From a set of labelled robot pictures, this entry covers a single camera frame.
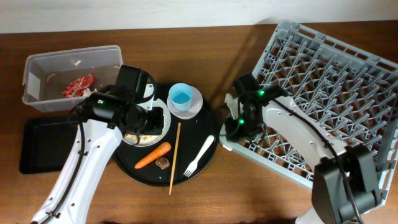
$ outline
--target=wooden chopstick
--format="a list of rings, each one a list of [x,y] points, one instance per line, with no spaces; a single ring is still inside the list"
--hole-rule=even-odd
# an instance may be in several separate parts
[[[180,129],[181,129],[181,123],[178,123],[177,139],[175,140],[175,149],[174,149],[173,166],[172,166],[172,178],[170,179],[169,195],[172,194],[172,187],[173,187],[173,180],[174,180],[174,170],[175,170],[175,161],[177,160],[178,141],[180,139]]]

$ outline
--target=white wall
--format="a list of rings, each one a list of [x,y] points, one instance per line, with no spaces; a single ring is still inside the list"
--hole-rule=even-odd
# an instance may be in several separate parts
[[[0,33],[398,19],[398,0],[0,0]]]

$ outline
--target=clear plastic container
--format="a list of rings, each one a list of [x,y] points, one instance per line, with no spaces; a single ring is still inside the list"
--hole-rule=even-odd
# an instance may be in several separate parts
[[[31,55],[26,60],[22,102],[41,112],[70,110],[85,96],[64,98],[62,92],[77,78],[93,73],[97,90],[114,84],[123,64],[117,45]]]

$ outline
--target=carrot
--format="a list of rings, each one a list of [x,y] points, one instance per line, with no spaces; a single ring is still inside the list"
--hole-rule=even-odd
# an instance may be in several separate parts
[[[137,164],[134,166],[134,168],[136,168],[136,169],[143,168],[144,166],[148,165],[155,159],[157,159],[157,158],[163,156],[164,154],[166,154],[167,152],[169,152],[171,148],[172,148],[172,146],[170,145],[170,143],[163,142],[159,147],[157,147],[155,150],[153,150],[151,153],[149,153],[148,156],[144,157],[139,162],[137,162]]]

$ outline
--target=plastic container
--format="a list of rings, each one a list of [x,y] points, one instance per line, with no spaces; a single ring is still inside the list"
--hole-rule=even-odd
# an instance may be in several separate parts
[[[85,96],[64,98],[62,92],[79,77],[93,73],[91,90],[114,84],[123,64],[117,45],[31,55],[26,60],[22,102],[41,112],[70,110]]]
[[[187,111],[192,105],[192,89],[184,83],[178,83],[171,87],[169,97],[174,107],[180,111]]]
[[[364,144],[378,167],[382,204],[398,153],[398,65],[292,21],[278,24],[252,72],[261,87],[279,85],[326,131],[350,145]],[[313,173],[279,133],[244,146],[220,143],[308,189]]]

